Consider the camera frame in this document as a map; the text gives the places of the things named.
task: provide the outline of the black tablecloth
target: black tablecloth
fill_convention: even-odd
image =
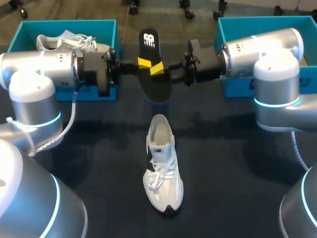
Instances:
[[[162,45],[163,60],[181,60],[185,48]],[[136,45],[122,50],[127,60],[138,55]],[[4,121],[13,115],[8,93],[1,91],[0,100]],[[67,123],[71,105],[60,106]],[[173,219],[155,212],[142,183],[146,135],[157,113],[172,127],[184,182]],[[299,138],[303,157],[312,143]],[[280,202],[304,173],[289,134],[258,128],[252,99],[226,99],[216,82],[177,84],[168,105],[153,106],[134,76],[122,78],[116,102],[79,102],[64,141],[37,160],[83,199],[89,238],[280,238]]]

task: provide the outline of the box label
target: box label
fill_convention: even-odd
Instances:
[[[56,88],[57,93],[73,93],[74,88]],[[79,93],[90,93],[91,92],[91,87],[82,87],[79,88],[78,90]]]
[[[311,77],[301,77],[299,78],[299,86],[301,88],[306,88],[309,86],[310,82],[311,82],[312,78]],[[251,80],[250,85],[249,85],[249,89],[252,90],[254,89],[254,79]]]

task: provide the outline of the teal box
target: teal box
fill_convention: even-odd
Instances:
[[[60,21],[23,21],[11,42],[8,52],[34,51],[38,35],[60,36],[65,30],[74,34],[84,34],[96,38],[96,42],[115,48],[120,56],[120,41],[116,20],[60,20]],[[72,101],[74,89],[57,88],[59,101]],[[78,93],[78,101],[115,101],[117,86],[110,89],[109,97],[99,97],[96,86],[83,87]]]
[[[225,17],[218,21],[215,47],[240,38],[284,28],[295,28],[304,41],[304,57],[309,66],[300,69],[300,93],[317,93],[317,24],[310,16]],[[253,97],[253,78],[224,80],[228,98]]]

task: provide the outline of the shoe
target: shoe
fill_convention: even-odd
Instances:
[[[145,192],[152,205],[172,215],[183,201],[183,181],[178,171],[175,141],[165,116],[155,115],[147,135],[149,166],[143,176]]]
[[[108,45],[98,44],[92,36],[74,34],[70,31],[64,31],[58,37],[46,37],[39,35],[36,38],[38,51],[69,51],[73,50],[77,56],[82,56],[82,52],[107,52],[110,48]]]

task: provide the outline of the white shoelace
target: white shoelace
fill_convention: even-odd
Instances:
[[[80,46],[74,47],[75,49],[84,50],[86,52],[97,51],[97,43],[95,41],[95,38],[82,34],[77,34],[76,36],[79,38],[78,43],[80,44]]]
[[[165,179],[173,179],[175,177],[175,152],[167,164],[155,163],[153,159],[150,161],[155,172],[152,172],[152,178],[148,186],[151,191],[158,193],[159,187],[163,184]]]

